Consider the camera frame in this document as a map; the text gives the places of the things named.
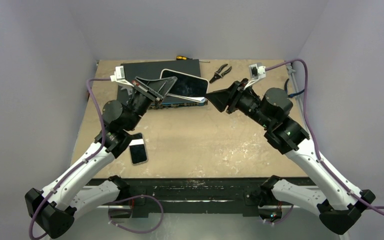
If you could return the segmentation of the phone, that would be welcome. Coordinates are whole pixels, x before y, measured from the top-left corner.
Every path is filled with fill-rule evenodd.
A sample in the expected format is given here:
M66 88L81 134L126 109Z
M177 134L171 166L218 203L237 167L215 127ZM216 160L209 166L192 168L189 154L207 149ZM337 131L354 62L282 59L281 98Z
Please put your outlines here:
M132 136L129 144L130 160L133 165L144 164L148 161L148 153L142 133L136 133Z
M168 93L168 96L188 100L196 103L203 103L207 99L209 81L195 75L179 72L171 69L163 69L160 78L176 77L177 81Z

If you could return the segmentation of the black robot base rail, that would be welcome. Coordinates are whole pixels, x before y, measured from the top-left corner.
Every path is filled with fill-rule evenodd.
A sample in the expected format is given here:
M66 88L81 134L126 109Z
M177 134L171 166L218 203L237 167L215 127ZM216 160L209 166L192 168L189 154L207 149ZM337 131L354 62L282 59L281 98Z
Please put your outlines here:
M129 196L148 195L132 202L99 206L111 218L147 218L149 214L239 214L257 217L271 209L287 208L288 202L262 199L260 186L267 177L223 178L125 178Z

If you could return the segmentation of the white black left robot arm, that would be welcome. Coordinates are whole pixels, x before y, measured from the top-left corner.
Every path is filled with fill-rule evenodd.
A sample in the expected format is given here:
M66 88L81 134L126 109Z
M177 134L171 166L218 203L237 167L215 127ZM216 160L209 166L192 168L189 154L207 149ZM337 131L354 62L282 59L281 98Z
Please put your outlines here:
M114 175L102 184L84 190L84 186L105 166L116 160L136 140L131 135L150 105L162 101L177 78L131 81L132 96L127 103L108 101L98 108L101 131L85 153L56 180L42 189L25 194L30 225L38 225L44 236L56 239L66 233L76 219L104 204L133 207L145 195L133 196L130 185Z

